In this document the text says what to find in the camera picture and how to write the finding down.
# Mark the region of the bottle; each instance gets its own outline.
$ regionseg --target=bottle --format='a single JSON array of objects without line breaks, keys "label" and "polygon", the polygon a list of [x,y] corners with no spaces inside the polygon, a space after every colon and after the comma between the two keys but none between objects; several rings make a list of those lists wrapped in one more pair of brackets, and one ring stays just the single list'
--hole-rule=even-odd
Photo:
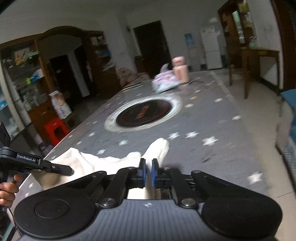
[{"label": "bottle", "polygon": [[189,82],[188,66],[185,64],[185,57],[180,56],[172,60],[174,75],[179,80],[180,84]]},{"label": "bottle", "polygon": [[28,102],[28,97],[24,95],[24,102],[23,102],[24,108],[28,111],[32,109],[30,103]]}]

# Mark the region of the pink bottle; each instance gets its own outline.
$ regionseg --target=pink bottle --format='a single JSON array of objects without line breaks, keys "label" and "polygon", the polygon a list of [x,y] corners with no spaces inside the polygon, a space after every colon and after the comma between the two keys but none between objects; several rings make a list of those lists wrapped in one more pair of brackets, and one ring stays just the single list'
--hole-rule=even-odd
[{"label": "pink bottle", "polygon": [[174,75],[179,80],[180,84],[189,82],[188,66],[185,64],[185,58],[183,56],[176,57],[172,60]]}]

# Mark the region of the wooden table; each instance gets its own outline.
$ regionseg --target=wooden table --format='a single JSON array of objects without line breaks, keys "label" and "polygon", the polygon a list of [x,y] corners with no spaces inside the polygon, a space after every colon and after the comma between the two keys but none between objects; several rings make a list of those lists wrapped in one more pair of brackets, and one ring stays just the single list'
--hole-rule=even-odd
[{"label": "wooden table", "polygon": [[[250,58],[255,57],[258,58],[258,71],[259,71],[259,78],[258,81],[261,82],[260,79],[260,57],[274,57],[276,59],[277,65],[277,94],[280,93],[279,83],[280,83],[280,68],[279,68],[279,51],[277,50],[270,50],[270,49],[263,49],[263,48],[240,48],[241,55],[242,55],[242,66],[244,70],[244,98],[247,99],[250,90]],[[232,66],[229,65],[229,84],[232,85]]]}]

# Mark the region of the wooden doorway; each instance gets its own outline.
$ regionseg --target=wooden doorway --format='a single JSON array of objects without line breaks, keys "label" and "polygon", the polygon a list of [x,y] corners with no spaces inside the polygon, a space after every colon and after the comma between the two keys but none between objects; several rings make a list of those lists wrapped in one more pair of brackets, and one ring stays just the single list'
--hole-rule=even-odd
[{"label": "wooden doorway", "polygon": [[293,0],[270,0],[281,35],[284,59],[283,91],[296,85],[296,3]]},{"label": "wooden doorway", "polygon": [[87,58],[86,58],[86,53],[83,45],[79,46],[74,50],[75,57],[77,59],[79,68],[81,70],[83,79],[85,81],[85,84],[89,90],[89,93],[91,96],[96,96],[99,92],[96,88],[96,85],[94,84],[93,80],[90,79],[88,70],[87,70]]},{"label": "wooden doorway", "polygon": [[75,105],[82,102],[82,95],[74,77],[67,55],[50,59],[52,69],[63,93],[66,102],[73,109]]},{"label": "wooden doorway", "polygon": [[161,67],[166,63],[169,63],[171,68],[172,60],[160,21],[136,27],[134,32],[150,78],[159,74]]}]

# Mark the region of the finger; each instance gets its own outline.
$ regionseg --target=finger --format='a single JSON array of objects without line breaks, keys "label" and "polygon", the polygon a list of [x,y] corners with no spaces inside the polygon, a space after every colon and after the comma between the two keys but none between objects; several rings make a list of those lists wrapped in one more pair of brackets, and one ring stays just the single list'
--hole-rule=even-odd
[{"label": "finger", "polygon": [[0,183],[0,189],[10,193],[18,193],[18,186],[13,183]]},{"label": "finger", "polygon": [[0,191],[0,199],[14,201],[15,200],[15,195],[13,193],[8,193],[8,192],[5,192],[5,191]]},{"label": "finger", "polygon": [[5,207],[12,207],[13,201],[0,199],[0,205]]},{"label": "finger", "polygon": [[21,174],[15,174],[15,176],[14,176],[14,180],[15,180],[17,183],[21,183],[21,182],[22,182],[22,175],[21,175]]}]

